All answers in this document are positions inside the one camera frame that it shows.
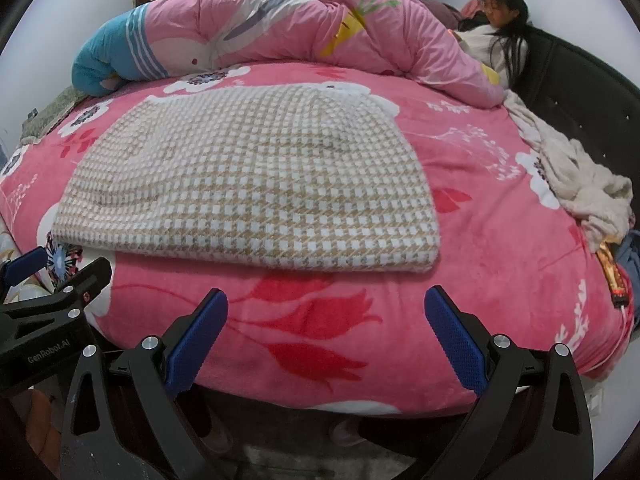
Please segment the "white stripe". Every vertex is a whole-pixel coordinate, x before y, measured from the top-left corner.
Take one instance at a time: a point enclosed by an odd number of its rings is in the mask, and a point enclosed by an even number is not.
[[[155,80],[158,79],[153,71],[149,68],[148,64],[146,63],[145,57],[142,55],[142,47],[140,46],[140,39],[138,38],[138,32],[137,32],[137,25],[136,25],[136,21],[137,21],[137,17],[136,17],[136,13],[140,14],[138,11],[140,10],[141,7],[137,7],[136,10],[133,11],[133,37],[134,37],[134,43],[136,45],[136,48],[138,50],[138,60],[139,62],[144,65],[146,72],[149,74],[146,76],[147,79],[149,80]]]
[[[127,43],[129,43],[129,51],[131,53],[131,57],[133,58],[134,63],[136,64],[136,67],[138,68],[138,70],[142,74],[142,77],[150,79],[150,77],[147,74],[145,74],[145,71],[142,70],[142,67],[140,66],[140,63],[138,62],[138,58],[136,57],[136,53],[135,53],[133,44],[131,42],[131,36],[129,34],[129,23],[130,23],[130,20],[131,20],[132,16],[133,16],[133,12],[130,13],[130,15],[127,17],[127,25],[125,26],[125,33],[126,33],[126,36],[127,36]]]
[[[162,72],[162,69],[155,64],[154,62],[154,58],[151,56],[151,54],[149,53],[149,50],[146,47],[146,41],[145,41],[145,37],[142,33],[142,26],[143,26],[143,22],[142,22],[142,16],[143,16],[143,12],[142,12],[142,7],[145,6],[141,6],[140,7],[140,18],[138,20],[138,28],[136,29],[138,31],[138,34],[140,35],[140,45],[142,46],[142,49],[144,50],[144,55],[146,56],[146,60],[148,60],[149,62],[149,66],[151,67],[150,72],[153,72],[154,70],[156,71],[156,79],[162,79],[164,76],[164,73]]]

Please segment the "woman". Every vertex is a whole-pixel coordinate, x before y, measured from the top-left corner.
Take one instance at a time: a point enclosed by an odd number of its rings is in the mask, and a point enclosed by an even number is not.
[[[454,32],[460,47],[500,75],[512,87],[522,73],[529,47],[529,7],[524,0],[479,0],[481,9]]]

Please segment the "long black hair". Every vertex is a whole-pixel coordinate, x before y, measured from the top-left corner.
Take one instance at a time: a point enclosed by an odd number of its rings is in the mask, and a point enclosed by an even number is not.
[[[489,47],[489,59],[492,59],[492,54],[496,44],[500,44],[504,50],[504,59],[506,60],[507,76],[509,78],[509,86],[512,87],[524,68],[524,60],[522,59],[522,47],[526,43],[529,36],[529,7],[524,0],[496,0],[499,4],[504,4],[509,10],[517,10],[518,15],[508,25],[500,28],[494,32],[494,36],[497,36]],[[482,11],[476,12],[476,15],[467,20],[462,20],[458,25],[458,30],[466,32],[473,30],[481,25],[488,25],[489,19]]]

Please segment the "white sweater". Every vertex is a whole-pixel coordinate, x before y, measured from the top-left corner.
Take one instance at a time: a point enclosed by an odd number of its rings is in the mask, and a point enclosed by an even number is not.
[[[504,48],[495,45],[500,41],[504,45],[505,39],[494,36],[494,32],[498,29],[491,25],[481,25],[468,32],[456,31],[457,37],[460,38],[460,47],[472,58],[484,63],[488,67],[493,68],[500,75],[500,85],[504,89],[509,88],[509,75],[507,73],[507,62],[504,56]],[[520,71],[524,68],[525,60],[529,45],[526,41],[522,41],[520,45]]]

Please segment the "houndstooth fabric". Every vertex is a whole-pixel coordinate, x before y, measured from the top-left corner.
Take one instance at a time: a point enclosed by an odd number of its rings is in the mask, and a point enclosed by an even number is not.
[[[304,84],[147,98],[78,164],[52,234],[315,270],[427,270],[440,244],[394,120],[369,96]]]

